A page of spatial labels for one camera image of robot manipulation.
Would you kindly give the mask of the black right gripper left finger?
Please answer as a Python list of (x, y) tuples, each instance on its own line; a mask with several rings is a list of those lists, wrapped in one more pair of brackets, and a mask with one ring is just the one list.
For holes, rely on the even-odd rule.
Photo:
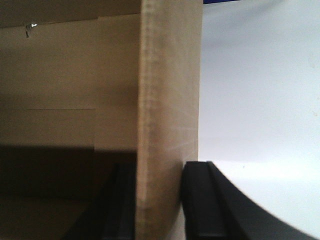
[(119, 163), (63, 240), (135, 239), (136, 164)]

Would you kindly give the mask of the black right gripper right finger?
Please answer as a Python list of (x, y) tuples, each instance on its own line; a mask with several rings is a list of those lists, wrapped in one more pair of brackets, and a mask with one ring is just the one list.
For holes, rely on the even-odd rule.
[(311, 240), (245, 196), (212, 162), (188, 161), (182, 171), (188, 240)]

